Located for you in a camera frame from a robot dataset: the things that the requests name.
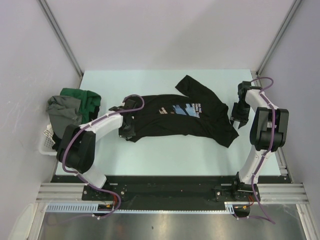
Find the black printed t shirt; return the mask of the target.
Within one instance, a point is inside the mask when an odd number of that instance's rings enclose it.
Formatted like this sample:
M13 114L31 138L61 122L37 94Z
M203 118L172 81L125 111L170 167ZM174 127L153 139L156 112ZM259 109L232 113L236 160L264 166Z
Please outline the black printed t shirt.
M141 110L134 112L134 135L144 137L173 135L205 137L228 148L239 136L228 118L228 106L209 88L186 75L175 87L180 94L133 96Z

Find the white plastic laundry basket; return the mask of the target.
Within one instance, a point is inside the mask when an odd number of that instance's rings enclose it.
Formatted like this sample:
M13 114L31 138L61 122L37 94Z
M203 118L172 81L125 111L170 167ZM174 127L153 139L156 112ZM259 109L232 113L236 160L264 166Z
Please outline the white plastic laundry basket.
M42 155L56 156L61 142L62 137L54 132L52 124L49 123L40 136L38 150Z

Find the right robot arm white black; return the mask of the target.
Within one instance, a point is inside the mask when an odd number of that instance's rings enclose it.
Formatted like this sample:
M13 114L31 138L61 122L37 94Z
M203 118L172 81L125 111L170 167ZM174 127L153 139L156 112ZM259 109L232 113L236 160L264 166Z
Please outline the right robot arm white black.
M262 167L278 148L284 146L287 138L289 111L274 105L261 87L243 81L237 87L238 102L233 104L230 123L238 122L238 127L249 121L249 113L254 111L254 119L249 133L251 149L249 155L231 184L230 194L242 201L258 192L257 183Z

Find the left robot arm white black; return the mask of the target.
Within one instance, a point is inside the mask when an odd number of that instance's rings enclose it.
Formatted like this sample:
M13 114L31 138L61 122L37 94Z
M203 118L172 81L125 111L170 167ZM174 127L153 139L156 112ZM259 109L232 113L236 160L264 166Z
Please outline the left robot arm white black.
M133 94L102 116L79 126L70 124L65 128L56 158L66 173L91 185L93 194L100 200L110 196L111 188L105 184L107 177L95 166L96 143L114 130L118 130L119 136L126 140L135 136L134 113L144 106L144 99Z

